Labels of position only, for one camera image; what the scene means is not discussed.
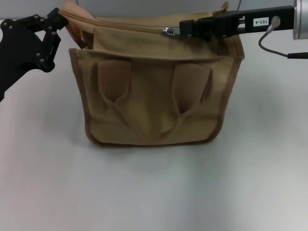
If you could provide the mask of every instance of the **white backdrop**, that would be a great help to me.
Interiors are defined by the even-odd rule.
[[[0,231],[307,231],[308,65],[246,54],[221,133],[207,145],[98,148],[63,30],[51,73],[31,71],[0,103]],[[266,47],[308,41],[272,33]]]
[[[0,19],[20,18],[33,14],[46,15],[64,0],[0,0]],[[79,4],[97,16],[150,16],[195,11],[214,11],[224,0],[78,0]],[[235,10],[239,0],[229,0]],[[243,0],[241,9],[293,5],[293,0]]]

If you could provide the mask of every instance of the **bag handle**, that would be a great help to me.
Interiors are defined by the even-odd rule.
[[[194,63],[179,63],[175,67],[172,83],[172,97],[177,109],[177,120],[174,126],[158,135],[141,132],[123,106],[129,98],[131,61],[104,60],[97,63],[99,92],[113,111],[124,119],[125,123],[135,133],[136,137],[146,144],[158,144],[173,136],[183,121],[200,104],[207,99],[211,90],[212,69],[205,65]]]

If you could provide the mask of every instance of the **canvas tool bag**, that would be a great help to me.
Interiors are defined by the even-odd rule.
[[[84,48],[70,56],[88,138],[103,146],[213,140],[244,58],[240,38],[171,38],[161,29],[225,11],[100,18],[67,1],[60,14]]]

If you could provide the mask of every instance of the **black cable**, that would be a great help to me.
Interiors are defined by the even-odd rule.
[[[259,40],[259,47],[262,48],[263,50],[267,51],[267,52],[270,52],[270,53],[273,53],[273,54],[278,54],[278,55],[281,55],[283,57],[288,57],[287,54],[283,54],[283,53],[280,53],[278,51],[273,51],[273,50],[270,50],[270,49],[267,49],[265,47],[263,47],[263,45],[261,44],[263,39],[268,35],[268,32],[266,32]]]
[[[242,4],[242,0],[240,0],[239,5],[237,6],[237,11],[239,11],[241,4]]]

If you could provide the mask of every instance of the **white sticker label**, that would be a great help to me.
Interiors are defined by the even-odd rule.
[[[254,26],[268,26],[270,24],[269,18],[255,18]]]

